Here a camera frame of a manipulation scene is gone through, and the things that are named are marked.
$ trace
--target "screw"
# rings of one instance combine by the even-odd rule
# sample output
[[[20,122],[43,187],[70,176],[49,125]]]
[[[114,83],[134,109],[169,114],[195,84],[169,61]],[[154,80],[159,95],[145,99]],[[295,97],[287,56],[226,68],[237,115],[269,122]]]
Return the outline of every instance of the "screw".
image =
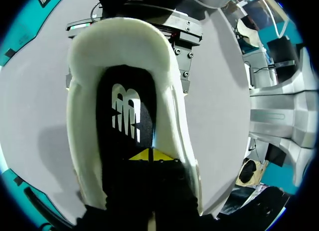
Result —
[[[179,48],[176,48],[176,49],[175,49],[175,54],[176,54],[176,55],[180,54],[180,49],[179,49]]]

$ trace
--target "shoe insole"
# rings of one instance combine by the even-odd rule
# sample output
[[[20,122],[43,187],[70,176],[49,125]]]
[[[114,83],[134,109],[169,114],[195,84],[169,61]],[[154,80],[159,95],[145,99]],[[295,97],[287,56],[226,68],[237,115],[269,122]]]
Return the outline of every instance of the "shoe insole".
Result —
[[[118,162],[152,147],[156,110],[155,84],[148,71],[126,65],[106,70],[96,101],[104,192]]]

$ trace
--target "sneaker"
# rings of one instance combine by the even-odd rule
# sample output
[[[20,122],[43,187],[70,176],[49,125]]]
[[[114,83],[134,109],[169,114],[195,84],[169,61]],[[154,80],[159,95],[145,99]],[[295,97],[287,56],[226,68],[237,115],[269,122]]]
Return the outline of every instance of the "sneaker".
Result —
[[[180,72],[165,36],[138,19],[106,19],[73,39],[68,64],[67,131],[85,203],[104,209],[117,166],[152,147],[182,162],[201,212]]]

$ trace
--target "new balance logo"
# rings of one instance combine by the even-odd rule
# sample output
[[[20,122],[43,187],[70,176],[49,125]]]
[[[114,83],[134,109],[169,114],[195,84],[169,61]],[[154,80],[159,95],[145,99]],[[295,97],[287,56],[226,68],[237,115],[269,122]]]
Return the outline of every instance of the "new balance logo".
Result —
[[[137,142],[140,142],[140,130],[134,127],[141,120],[141,100],[139,94],[134,89],[126,91],[121,84],[115,84],[112,88],[112,108],[120,113],[112,116],[113,128],[115,128],[117,116],[118,128],[119,131],[122,131],[122,119],[124,118],[125,135],[129,134],[130,127],[131,137],[134,139],[136,132]]]

